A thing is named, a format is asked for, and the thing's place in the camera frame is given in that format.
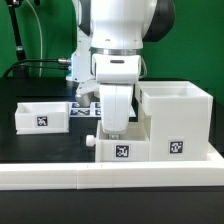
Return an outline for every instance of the white knob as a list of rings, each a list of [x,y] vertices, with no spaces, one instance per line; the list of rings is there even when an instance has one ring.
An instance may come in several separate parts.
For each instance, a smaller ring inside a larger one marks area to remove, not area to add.
[[[96,139],[93,135],[86,136],[86,145],[88,147],[93,147],[96,144]]]

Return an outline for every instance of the white container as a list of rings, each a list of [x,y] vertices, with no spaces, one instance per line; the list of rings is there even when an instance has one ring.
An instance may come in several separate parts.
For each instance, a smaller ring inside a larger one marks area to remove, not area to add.
[[[15,113],[18,135],[69,131],[69,103],[18,103]]]
[[[95,162],[143,162],[149,158],[149,139],[142,123],[130,122],[118,140],[109,140],[98,121]]]
[[[206,159],[212,96],[190,82],[139,82],[136,99],[149,161]]]

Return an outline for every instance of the table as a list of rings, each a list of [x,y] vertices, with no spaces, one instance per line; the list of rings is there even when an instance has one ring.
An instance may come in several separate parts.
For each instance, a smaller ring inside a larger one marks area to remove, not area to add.
[[[74,100],[74,89],[63,79],[0,79],[0,163],[94,162],[85,136],[95,134],[96,118],[71,119],[66,134],[16,135],[17,102],[66,100]],[[217,113],[223,111],[214,110],[210,142],[215,144],[223,133]],[[223,209],[224,186],[0,192],[1,224],[221,224]]]

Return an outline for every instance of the white platform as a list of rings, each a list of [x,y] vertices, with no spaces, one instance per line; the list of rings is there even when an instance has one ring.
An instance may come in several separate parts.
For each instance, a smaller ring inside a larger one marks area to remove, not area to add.
[[[224,186],[224,159],[206,161],[1,164],[0,190]]]

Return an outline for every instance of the green background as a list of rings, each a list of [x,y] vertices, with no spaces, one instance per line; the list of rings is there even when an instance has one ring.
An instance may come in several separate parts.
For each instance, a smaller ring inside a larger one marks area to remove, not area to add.
[[[224,106],[224,1],[174,0],[172,31],[158,43],[144,44],[148,76],[181,78],[196,83]],[[42,0],[35,7],[44,38],[44,58],[70,57],[76,47],[71,0]],[[28,58],[39,58],[40,41],[35,17],[26,0],[16,10]],[[7,5],[0,0],[0,74],[16,61],[15,43]],[[32,73],[38,76],[38,70]],[[44,71],[43,76],[66,76]]]

